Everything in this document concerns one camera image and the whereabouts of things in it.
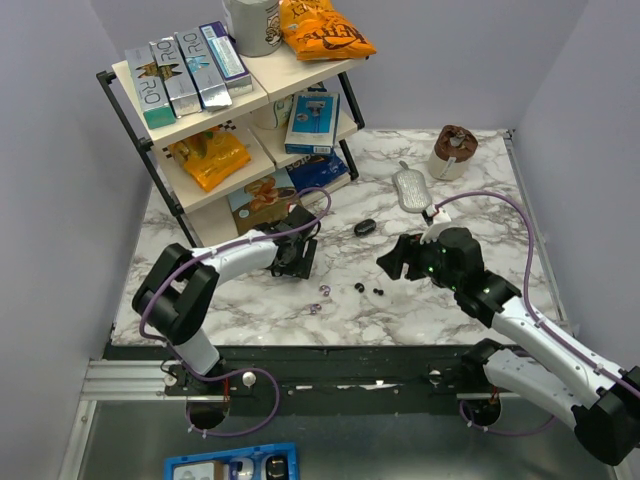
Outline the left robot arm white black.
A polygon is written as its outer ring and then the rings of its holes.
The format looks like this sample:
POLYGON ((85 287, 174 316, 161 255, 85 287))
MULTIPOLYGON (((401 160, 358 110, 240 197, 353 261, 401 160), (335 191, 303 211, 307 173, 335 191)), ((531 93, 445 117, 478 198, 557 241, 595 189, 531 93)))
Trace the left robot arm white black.
POLYGON ((275 277, 307 279, 320 219, 294 205, 284 219, 262 223, 238 238, 212 247, 166 247, 134 294, 141 327, 153 327, 186 364, 187 382, 201 395, 222 380, 221 355, 203 329, 215 289, 254 270, 275 277))

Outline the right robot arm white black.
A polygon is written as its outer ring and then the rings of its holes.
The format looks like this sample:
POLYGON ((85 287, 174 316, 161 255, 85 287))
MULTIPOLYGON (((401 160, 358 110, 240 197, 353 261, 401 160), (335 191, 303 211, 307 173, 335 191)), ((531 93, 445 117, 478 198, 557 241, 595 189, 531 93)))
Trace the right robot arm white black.
POLYGON ((466 228, 452 227, 434 240, 403 234, 377 265, 392 280, 428 278, 450 290, 459 308, 522 347, 528 365, 492 345, 464 362, 469 390, 489 385, 509 390, 563 422, 597 460, 619 465, 639 445, 639 369, 625 369, 581 344, 545 316, 528 310, 523 293, 484 265, 480 244, 466 228))

